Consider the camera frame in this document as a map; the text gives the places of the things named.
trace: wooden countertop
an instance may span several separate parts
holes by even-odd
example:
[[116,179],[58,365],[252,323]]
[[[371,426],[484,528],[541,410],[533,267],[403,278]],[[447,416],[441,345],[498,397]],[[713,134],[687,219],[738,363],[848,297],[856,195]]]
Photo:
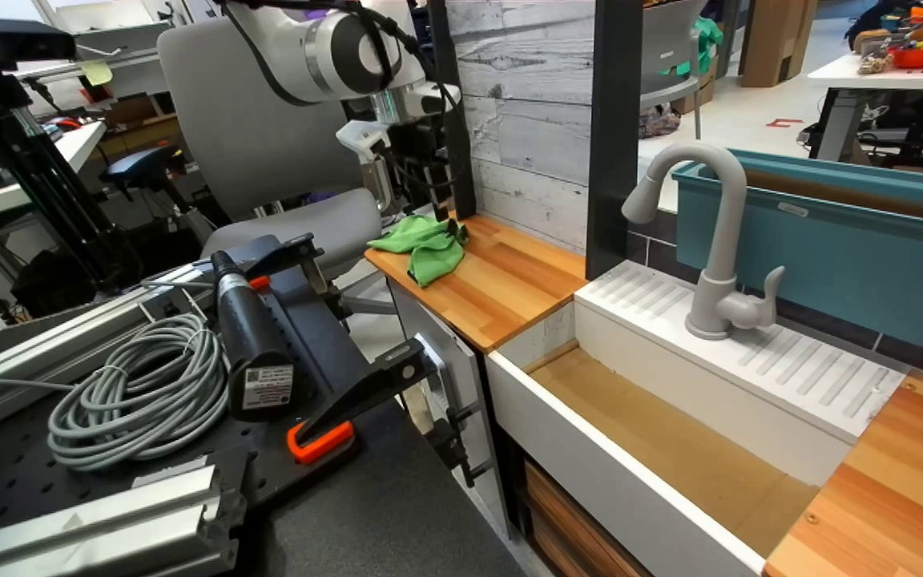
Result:
[[923,373],[885,403],[765,575],[923,575]]
[[583,257],[535,242],[494,219],[468,219],[460,267],[420,289],[406,257],[368,251],[364,259],[436,312],[480,353],[561,307],[583,285]]

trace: faucet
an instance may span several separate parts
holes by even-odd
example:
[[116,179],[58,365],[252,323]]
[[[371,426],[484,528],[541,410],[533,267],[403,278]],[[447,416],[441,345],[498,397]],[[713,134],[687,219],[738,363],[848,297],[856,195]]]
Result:
[[674,144],[655,157],[648,178],[631,189],[621,204],[621,215],[631,225],[648,225],[656,215],[660,184],[667,169],[679,162],[708,165],[722,179],[722,210],[713,236],[713,254],[700,272],[691,312],[687,319],[690,333],[702,339],[723,339],[726,323],[738,332],[755,332],[775,323],[775,295],[785,275],[785,267],[775,267],[764,278],[764,297],[738,293],[738,247],[748,210],[748,169],[744,165],[715,144]]

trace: sink basin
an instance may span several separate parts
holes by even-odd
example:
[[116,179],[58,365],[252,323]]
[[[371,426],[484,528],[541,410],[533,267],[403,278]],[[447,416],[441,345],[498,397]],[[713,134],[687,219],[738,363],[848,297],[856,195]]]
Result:
[[498,353],[498,422],[655,575],[758,575],[904,365],[792,326],[700,339],[621,264]]

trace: coiled cable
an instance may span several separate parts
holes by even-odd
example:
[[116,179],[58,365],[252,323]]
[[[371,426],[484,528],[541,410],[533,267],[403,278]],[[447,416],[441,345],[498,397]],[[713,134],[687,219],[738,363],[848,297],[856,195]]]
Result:
[[142,326],[49,415],[49,453],[75,473],[170,454],[226,403],[224,353],[200,316]]

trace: faucet handle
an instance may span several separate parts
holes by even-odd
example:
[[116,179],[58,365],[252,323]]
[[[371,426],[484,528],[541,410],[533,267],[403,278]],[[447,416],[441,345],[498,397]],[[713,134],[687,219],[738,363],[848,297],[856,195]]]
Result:
[[780,319],[780,289],[781,289],[781,275],[785,275],[785,267],[775,267],[765,278],[764,278],[764,312],[758,312],[758,326],[771,326],[775,319]]
[[740,332],[755,332],[755,326],[771,326],[775,323],[775,301],[780,301],[780,285],[781,285],[785,267],[775,267],[764,278],[764,297],[731,293],[719,301],[719,316],[731,322]]

